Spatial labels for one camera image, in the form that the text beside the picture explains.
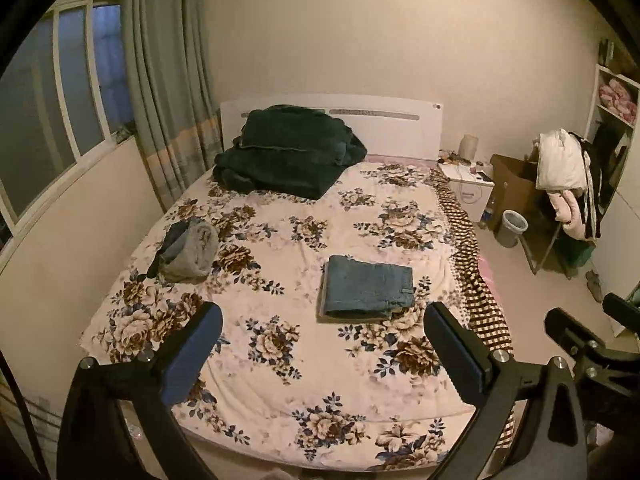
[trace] window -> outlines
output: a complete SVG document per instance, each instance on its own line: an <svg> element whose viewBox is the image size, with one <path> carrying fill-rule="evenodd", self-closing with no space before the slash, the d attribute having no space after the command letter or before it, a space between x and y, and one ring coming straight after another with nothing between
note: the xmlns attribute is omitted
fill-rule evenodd
<svg viewBox="0 0 640 480"><path fill-rule="evenodd" d="M58 0L0 78L0 249L132 120L118 0Z"/></svg>

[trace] pink sheet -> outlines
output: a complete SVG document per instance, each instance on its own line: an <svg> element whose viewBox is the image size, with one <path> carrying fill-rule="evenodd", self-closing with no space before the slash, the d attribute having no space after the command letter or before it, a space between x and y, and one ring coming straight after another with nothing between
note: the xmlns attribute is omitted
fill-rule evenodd
<svg viewBox="0 0 640 480"><path fill-rule="evenodd" d="M478 271L480 272L480 276L482 276L484 282L489 287L489 290L494 295L495 302L500 307L500 310L502 310L502 300L500 298L500 294L498 294L498 288L495 286L494 273L489 266L489 261L482 256L482 254L478 256Z"/></svg>

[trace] floral bed sheet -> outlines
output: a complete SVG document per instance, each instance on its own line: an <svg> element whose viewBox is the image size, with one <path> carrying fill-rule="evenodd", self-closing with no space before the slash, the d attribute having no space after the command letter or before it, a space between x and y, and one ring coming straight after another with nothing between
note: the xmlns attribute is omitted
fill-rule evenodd
<svg viewBox="0 0 640 480"><path fill-rule="evenodd" d="M144 276L169 226L200 216L220 232L199 283ZM332 254L410 266L415 303L391 320L319 322ZM473 413L424 337L443 301L490 348L511 351L504 317L478 273L472 225L436 170L363 162L320 199L240 195L203 176L153 227L81 337L101 363L157 348L203 301L224 327L185 402L181 426L221 446L311 468L430 466ZM500 444L513 432L505 428Z"/></svg>

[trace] dark green blanket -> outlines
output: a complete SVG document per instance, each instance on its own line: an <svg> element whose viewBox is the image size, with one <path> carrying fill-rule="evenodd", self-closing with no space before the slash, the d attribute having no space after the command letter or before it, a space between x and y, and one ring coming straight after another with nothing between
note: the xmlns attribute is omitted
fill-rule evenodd
<svg viewBox="0 0 640 480"><path fill-rule="evenodd" d="M267 189L318 199L367 150L340 119L290 105L254 110L213 175L240 192Z"/></svg>

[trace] metal screw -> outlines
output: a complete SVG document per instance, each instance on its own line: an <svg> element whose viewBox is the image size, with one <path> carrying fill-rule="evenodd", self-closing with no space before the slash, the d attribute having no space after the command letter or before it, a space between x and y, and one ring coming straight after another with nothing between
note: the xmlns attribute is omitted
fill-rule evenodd
<svg viewBox="0 0 640 480"><path fill-rule="evenodd" d="M95 364L95 359L93 357L85 357L80 361L80 367L82 370L88 370L93 367Z"/></svg>
<svg viewBox="0 0 640 480"><path fill-rule="evenodd" d="M562 359L559 355L557 355L556 357L554 357L552 359L552 361L554 362L554 364L560 368L561 370L563 370L564 368L566 368L566 361L564 359Z"/></svg>
<svg viewBox="0 0 640 480"><path fill-rule="evenodd" d="M148 363L154 358L154 355L156 355L156 353L153 350L143 350L136 356L136 359L143 363Z"/></svg>
<svg viewBox="0 0 640 480"><path fill-rule="evenodd" d="M504 350L494 350L494 359L499 363L505 363L509 360L509 353Z"/></svg>

